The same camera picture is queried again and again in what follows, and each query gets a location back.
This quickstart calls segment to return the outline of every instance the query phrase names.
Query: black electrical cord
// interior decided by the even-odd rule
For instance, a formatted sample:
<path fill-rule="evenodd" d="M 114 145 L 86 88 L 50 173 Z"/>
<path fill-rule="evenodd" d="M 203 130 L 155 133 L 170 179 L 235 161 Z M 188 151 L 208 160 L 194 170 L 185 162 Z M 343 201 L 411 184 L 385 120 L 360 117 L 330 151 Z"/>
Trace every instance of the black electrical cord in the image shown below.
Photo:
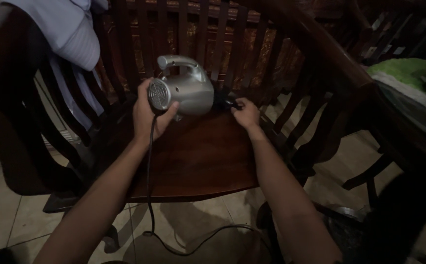
<path fill-rule="evenodd" d="M 153 212 L 153 208 L 151 206 L 151 190 L 150 190 L 151 151 L 152 151 L 152 144 L 153 144 L 154 127 L 156 126 L 156 119 L 157 119 L 158 116 L 159 116 L 159 114 L 154 115 L 153 122 L 151 123 L 150 145 L 149 145 L 149 149 L 148 149 L 148 164 L 147 164 L 147 169 L 146 169 L 146 192 L 147 192 L 146 193 L 146 198 L 147 198 L 147 202 L 148 202 L 148 209 L 150 210 L 150 215 L 151 215 L 151 231 L 144 231 L 143 235 L 144 236 L 154 236 L 154 237 L 156 237 L 159 240 L 159 242 L 161 242 L 162 246 L 167 251 L 169 251 L 170 253 L 172 253 L 174 255 L 178 255 L 178 256 L 189 256 L 189 255 L 192 255 L 193 253 L 195 253 L 205 242 L 207 242 L 208 240 L 210 240 L 210 238 L 214 237 L 219 231 L 222 231 L 223 229 L 226 229 L 226 228 L 244 228 L 244 229 L 248 229 L 248 230 L 251 230 L 251 231 L 257 231 L 257 230 L 255 230 L 252 227 L 247 226 L 247 225 L 225 225 L 225 226 L 222 226 L 222 227 L 216 229 L 209 237 L 207 237 L 205 240 L 203 240 L 200 243 L 200 245 L 198 245 L 198 247 L 196 247 L 190 253 L 179 253 L 179 252 L 175 252 L 174 250 L 168 248 L 164 244 L 164 242 L 162 241 L 162 239 L 154 232 L 154 212 Z M 269 251 L 269 254 L 272 255 L 272 250 L 267 245 L 267 243 L 265 243 L 265 240 L 262 237 L 260 237 L 260 240 L 264 243 L 265 247 Z"/>

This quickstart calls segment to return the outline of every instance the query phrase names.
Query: tiled floor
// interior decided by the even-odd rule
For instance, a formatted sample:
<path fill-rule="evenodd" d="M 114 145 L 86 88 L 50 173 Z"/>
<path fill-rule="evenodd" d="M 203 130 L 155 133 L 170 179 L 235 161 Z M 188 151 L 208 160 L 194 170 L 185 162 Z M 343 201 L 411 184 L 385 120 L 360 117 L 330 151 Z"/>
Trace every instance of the tiled floor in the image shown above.
<path fill-rule="evenodd" d="M 283 110 L 288 97 L 281 95 L 275 107 L 263 109 L 274 121 Z M 303 114 L 306 100 L 298 106 L 283 129 L 290 133 Z M 308 141 L 316 128 L 317 119 L 298 141 L 297 146 Z M 311 199 L 324 205 L 339 204 L 360 209 L 368 204 L 366 187 L 359 186 L 346 191 L 340 185 L 345 180 L 367 169 L 380 156 L 378 144 L 368 132 L 358 132 L 342 139 L 337 154 L 330 161 L 316 165 L 317 175 L 311 177 L 304 189 Z M 53 153 L 62 165 L 67 160 Z M 400 173 L 397 165 L 391 164 L 375 178 L 380 191 Z M 20 263 L 31 263 L 38 251 L 61 220 L 62 214 L 45 214 L 42 208 L 47 196 L 20 196 L 9 190 L 0 166 L 0 249 L 9 247 Z M 251 189 L 236 194 L 192 203 L 153 204 L 156 217 L 156 233 L 166 246 L 176 252 L 190 252 L 209 232 L 223 225 L 248 224 L 255 226 L 257 209 L 265 198 L 260 189 Z M 167 252 L 154 237 L 145 237 L 151 220 L 146 204 L 129 204 L 120 213 L 114 226 L 119 232 L 122 248 L 113 254 L 104 253 L 101 242 L 89 263 L 100 264 L 110 260 L 128 263 L 236 263 L 251 243 L 251 233 L 246 230 L 226 229 L 220 231 L 195 254 L 189 257 L 175 256 Z M 418 240 L 417 248 L 426 253 L 426 228 Z M 268 260 L 263 251 L 263 263 Z"/>

